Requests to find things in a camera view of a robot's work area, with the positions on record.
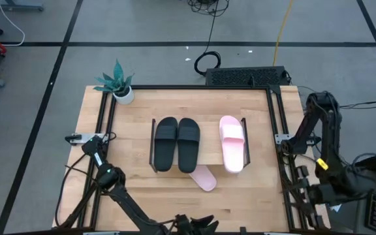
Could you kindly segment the silver metal bracket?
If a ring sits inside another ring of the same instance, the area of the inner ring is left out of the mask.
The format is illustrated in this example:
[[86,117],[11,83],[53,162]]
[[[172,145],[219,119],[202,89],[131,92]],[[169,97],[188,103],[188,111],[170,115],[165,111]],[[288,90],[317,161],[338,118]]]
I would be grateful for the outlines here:
[[[275,134],[275,143],[280,144],[283,140],[290,140],[293,135],[291,134]],[[321,141],[321,137],[318,136],[309,136],[306,140],[307,146],[314,146],[317,145]]]
[[75,146],[77,144],[85,144],[94,136],[98,136],[102,138],[104,141],[108,139],[108,134],[103,133],[72,133],[69,136],[65,137],[65,141],[68,142],[70,145]]

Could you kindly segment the grey desk foot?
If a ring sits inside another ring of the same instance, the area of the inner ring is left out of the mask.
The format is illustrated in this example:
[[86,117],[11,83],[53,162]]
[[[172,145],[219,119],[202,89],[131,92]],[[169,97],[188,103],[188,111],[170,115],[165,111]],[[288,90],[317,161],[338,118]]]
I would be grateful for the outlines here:
[[0,0],[0,10],[38,10],[44,11],[41,0]]

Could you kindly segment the wooden shelf with black frame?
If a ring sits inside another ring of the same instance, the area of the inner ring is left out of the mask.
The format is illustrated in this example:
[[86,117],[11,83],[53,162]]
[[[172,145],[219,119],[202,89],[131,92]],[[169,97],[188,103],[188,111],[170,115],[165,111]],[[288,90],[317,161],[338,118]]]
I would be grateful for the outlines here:
[[210,165],[223,165],[225,168],[227,166],[237,166],[237,163],[242,164],[243,170],[251,162],[250,151],[249,151],[249,140],[247,135],[247,123],[246,119],[242,118],[239,125],[228,124],[225,125],[230,131],[235,131],[243,136],[242,146],[239,144],[234,144],[234,152],[236,156],[239,155],[238,149],[242,149],[242,159],[236,160],[232,157],[228,157],[225,150],[230,149],[232,153],[232,145],[222,144],[221,139],[217,136],[217,125],[216,123],[209,123],[205,125],[202,123],[200,125],[200,142],[198,143],[198,157],[196,161],[196,168],[200,166],[210,166]]

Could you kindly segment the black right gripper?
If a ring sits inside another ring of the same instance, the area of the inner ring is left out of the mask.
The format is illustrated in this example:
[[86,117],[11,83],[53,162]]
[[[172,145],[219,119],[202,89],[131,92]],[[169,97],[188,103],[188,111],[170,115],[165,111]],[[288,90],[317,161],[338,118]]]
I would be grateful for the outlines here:
[[292,202],[291,206],[304,214],[315,213],[316,204],[331,204],[335,202],[335,192],[330,184],[310,185],[307,179],[300,179],[297,182],[286,181],[285,186],[289,193],[298,191],[299,189],[307,190],[308,202]]

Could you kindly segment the pink slide sandal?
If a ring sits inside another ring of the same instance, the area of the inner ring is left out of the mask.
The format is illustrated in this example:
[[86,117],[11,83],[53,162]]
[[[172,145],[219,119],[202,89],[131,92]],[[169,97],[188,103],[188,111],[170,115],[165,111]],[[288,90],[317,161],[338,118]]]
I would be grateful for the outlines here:
[[189,175],[203,191],[210,192],[217,186],[216,178],[206,165],[197,165]]
[[223,116],[219,122],[219,134],[226,171],[239,173],[243,170],[245,136],[241,123],[233,116]]

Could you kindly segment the black slide sandal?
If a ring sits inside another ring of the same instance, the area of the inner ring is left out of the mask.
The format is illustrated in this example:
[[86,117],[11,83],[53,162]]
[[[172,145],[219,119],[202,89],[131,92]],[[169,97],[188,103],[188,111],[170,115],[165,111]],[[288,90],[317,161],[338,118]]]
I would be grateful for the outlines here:
[[172,167],[177,131],[178,122],[174,117],[166,117],[157,125],[153,163],[159,172],[166,172]]
[[183,118],[179,122],[178,168],[181,172],[190,174],[195,171],[200,143],[200,127],[190,118]]

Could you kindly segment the green plant in white pot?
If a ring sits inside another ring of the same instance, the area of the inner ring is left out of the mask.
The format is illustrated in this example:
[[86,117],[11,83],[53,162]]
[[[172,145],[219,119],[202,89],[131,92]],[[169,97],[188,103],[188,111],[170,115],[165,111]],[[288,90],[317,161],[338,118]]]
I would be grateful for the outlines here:
[[131,87],[134,74],[125,76],[120,62],[116,59],[113,75],[102,73],[102,77],[95,77],[101,86],[93,89],[103,93],[111,93],[116,102],[122,105],[131,104],[134,100],[134,91]]

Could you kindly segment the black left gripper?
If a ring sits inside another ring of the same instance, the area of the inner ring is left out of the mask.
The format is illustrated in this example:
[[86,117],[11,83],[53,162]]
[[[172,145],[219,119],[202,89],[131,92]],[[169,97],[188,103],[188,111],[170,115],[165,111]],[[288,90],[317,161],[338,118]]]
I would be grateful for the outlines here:
[[177,235],[195,235],[195,226],[199,226],[196,235],[215,235],[219,221],[214,221],[214,215],[208,215],[200,219],[188,218],[185,214],[175,216]]

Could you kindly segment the black perforated computer case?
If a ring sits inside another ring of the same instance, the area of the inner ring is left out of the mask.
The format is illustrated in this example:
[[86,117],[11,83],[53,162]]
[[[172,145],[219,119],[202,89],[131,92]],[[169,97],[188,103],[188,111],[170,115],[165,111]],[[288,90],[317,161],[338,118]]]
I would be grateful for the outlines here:
[[284,66],[216,68],[206,71],[208,86],[288,86],[291,77]]

